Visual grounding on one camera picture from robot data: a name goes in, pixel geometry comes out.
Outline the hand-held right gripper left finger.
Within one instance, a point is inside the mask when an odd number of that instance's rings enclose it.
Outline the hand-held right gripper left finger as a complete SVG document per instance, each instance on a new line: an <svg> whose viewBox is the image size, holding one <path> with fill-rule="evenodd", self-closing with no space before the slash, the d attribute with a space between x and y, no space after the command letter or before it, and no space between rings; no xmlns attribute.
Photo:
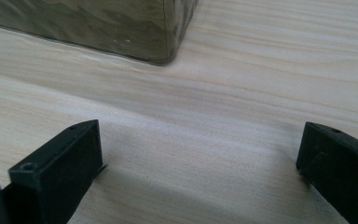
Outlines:
<svg viewBox="0 0 358 224"><path fill-rule="evenodd" d="M73 125L8 171L13 224L66 224L105 168L99 121Z"/></svg>

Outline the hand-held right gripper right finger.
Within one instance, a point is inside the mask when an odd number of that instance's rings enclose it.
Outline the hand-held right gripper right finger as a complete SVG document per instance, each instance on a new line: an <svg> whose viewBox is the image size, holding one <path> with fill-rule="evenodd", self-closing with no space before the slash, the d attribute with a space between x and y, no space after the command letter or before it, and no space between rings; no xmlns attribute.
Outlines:
<svg viewBox="0 0 358 224"><path fill-rule="evenodd" d="M308 122L296 168L350 224L358 224L358 139Z"/></svg>

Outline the transparent brown plastic bin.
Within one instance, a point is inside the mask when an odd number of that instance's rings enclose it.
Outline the transparent brown plastic bin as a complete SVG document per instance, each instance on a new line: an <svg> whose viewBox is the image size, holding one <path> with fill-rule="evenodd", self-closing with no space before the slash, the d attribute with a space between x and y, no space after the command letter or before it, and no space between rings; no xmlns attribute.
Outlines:
<svg viewBox="0 0 358 224"><path fill-rule="evenodd" d="M199 0L0 0L0 27L166 64Z"/></svg>

